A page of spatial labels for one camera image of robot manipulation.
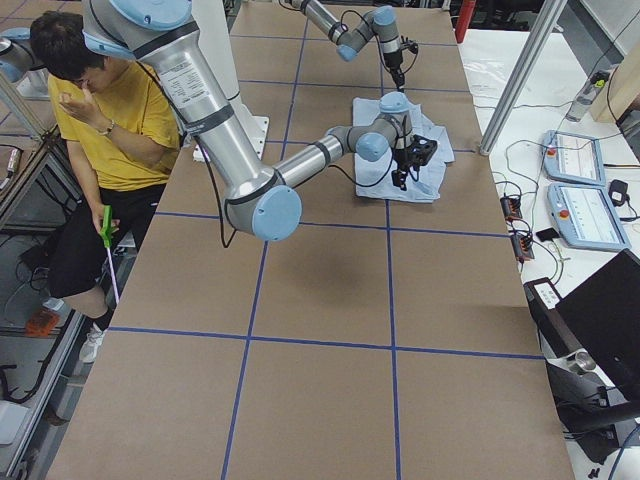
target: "black monitor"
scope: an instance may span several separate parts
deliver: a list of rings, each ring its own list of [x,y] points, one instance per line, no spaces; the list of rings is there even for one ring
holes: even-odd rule
[[[556,309],[620,393],[640,400],[640,259],[619,252]]]

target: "black pants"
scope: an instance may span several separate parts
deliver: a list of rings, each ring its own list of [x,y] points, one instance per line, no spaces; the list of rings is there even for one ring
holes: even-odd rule
[[[140,248],[164,187],[152,185],[129,192],[100,189],[102,203],[111,205],[113,218],[120,220],[112,246],[131,230],[136,247]],[[93,225],[91,209],[82,201],[65,225],[49,265],[51,295],[64,298],[91,290],[106,257],[102,238]]]

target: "yellow t-shirt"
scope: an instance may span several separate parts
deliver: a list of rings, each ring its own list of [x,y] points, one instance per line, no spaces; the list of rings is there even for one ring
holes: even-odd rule
[[[67,115],[60,108],[59,94],[82,99],[82,90],[73,83],[49,75],[49,95],[63,139],[80,142],[98,175],[102,188],[130,191],[167,183],[179,150],[179,135],[169,103],[142,71],[132,63],[106,90],[93,94],[102,113],[130,132],[150,137],[170,150],[154,168],[149,168],[116,147],[108,137]]]

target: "black hair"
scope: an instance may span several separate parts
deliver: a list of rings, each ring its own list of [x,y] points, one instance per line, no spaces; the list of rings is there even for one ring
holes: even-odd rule
[[[104,68],[104,57],[86,47],[82,26],[82,15],[53,11],[31,24],[31,49],[52,75],[73,81],[87,68]]]

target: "light blue cloth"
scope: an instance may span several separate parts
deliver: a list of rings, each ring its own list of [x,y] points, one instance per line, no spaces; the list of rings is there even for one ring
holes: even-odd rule
[[[380,114],[379,104],[378,100],[355,98],[353,100],[353,125],[371,125],[373,120]],[[396,169],[396,163],[393,162],[389,173],[377,185],[373,187],[359,187],[356,185],[356,195],[419,203],[432,203],[440,198],[438,191],[444,180],[444,174],[447,169],[446,164],[455,160],[449,136],[444,127],[434,125],[431,120],[422,114],[420,105],[410,105],[409,113],[413,132],[430,140],[436,140],[438,142],[438,150],[427,166],[420,168],[419,181],[416,182],[410,176],[407,176],[406,191],[395,187],[391,181],[391,171]],[[362,185],[374,183],[387,170],[390,161],[391,151],[387,151],[377,162],[373,163],[356,154],[356,181]]]

